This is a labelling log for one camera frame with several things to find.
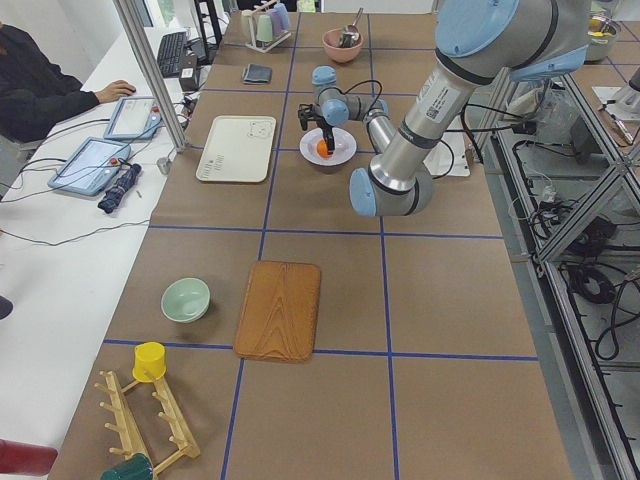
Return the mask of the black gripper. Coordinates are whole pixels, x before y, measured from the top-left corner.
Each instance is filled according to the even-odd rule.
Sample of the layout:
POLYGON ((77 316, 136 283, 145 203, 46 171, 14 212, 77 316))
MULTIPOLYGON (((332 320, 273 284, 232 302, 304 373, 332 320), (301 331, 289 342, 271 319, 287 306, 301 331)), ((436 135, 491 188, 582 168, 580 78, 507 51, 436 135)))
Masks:
POLYGON ((335 150, 335 140, 333 135, 333 127, 323 118, 316 119, 317 127, 322 130, 322 139, 327 143, 328 149, 331 153, 335 150))

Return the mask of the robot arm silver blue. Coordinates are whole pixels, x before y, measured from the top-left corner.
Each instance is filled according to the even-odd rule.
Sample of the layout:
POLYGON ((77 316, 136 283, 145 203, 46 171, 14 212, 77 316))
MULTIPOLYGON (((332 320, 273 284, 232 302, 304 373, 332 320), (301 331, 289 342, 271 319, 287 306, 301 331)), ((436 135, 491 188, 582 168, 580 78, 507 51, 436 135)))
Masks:
POLYGON ((365 124, 376 156, 350 178, 352 208, 362 216, 406 216, 433 195, 424 161, 474 91, 502 69, 514 81, 553 78, 585 61, 587 1, 448 1, 438 14, 435 67, 399 125, 385 103, 341 91, 333 68, 312 74, 314 100, 302 104, 303 129, 314 122, 329 147, 333 130, 349 120, 365 124))

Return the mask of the person's hand on mouse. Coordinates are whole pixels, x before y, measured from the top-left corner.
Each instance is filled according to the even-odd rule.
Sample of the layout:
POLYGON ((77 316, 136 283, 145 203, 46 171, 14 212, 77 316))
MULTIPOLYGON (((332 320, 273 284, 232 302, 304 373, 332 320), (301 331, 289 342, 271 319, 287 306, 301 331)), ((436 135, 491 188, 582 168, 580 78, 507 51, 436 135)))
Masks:
POLYGON ((100 104, 115 102, 120 98, 129 97, 126 95, 125 90, 125 88, 129 85, 132 84, 127 82, 126 80, 116 80, 109 83, 103 89, 95 91, 94 94, 100 104))

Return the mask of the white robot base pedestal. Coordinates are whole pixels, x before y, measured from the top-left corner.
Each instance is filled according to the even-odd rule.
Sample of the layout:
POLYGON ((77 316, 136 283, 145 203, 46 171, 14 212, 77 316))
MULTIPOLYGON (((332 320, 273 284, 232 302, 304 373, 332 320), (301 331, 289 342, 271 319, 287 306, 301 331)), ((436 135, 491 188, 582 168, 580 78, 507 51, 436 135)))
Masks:
POLYGON ((427 155, 424 165, 434 178, 468 177, 471 174, 466 158, 465 136, 462 132, 446 132, 427 155))

